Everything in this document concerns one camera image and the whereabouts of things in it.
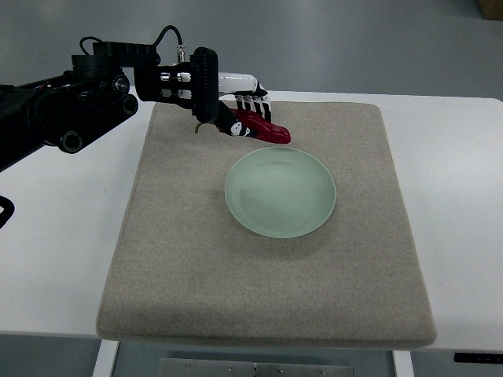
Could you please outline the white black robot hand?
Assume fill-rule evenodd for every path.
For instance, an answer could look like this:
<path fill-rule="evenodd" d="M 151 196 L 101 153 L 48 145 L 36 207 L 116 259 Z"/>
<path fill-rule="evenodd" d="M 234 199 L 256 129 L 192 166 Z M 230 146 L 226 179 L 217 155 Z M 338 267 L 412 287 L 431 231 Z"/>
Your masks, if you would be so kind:
<path fill-rule="evenodd" d="M 269 94 L 255 76 L 219 72 L 218 96 L 221 97 L 227 94 L 234 96 L 238 111 L 255 112 L 265 120 L 271 121 Z M 220 132 L 231 137 L 258 137 L 256 130 L 248 126 L 244 120 L 241 120 L 221 101 L 219 102 L 219 114 L 215 126 Z"/>

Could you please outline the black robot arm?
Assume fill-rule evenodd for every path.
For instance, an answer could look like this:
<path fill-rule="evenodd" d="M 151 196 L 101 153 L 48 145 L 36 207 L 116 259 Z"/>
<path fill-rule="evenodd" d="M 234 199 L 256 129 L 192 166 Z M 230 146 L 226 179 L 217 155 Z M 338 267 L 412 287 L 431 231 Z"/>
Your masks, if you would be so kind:
<path fill-rule="evenodd" d="M 62 75 L 1 87 L 1 168 L 43 146 L 75 154 L 138 111 L 140 101 L 189 109 L 202 123 L 218 116 L 218 55 L 197 48 L 188 61 L 161 65 L 152 44 L 104 42 L 72 56 Z"/>

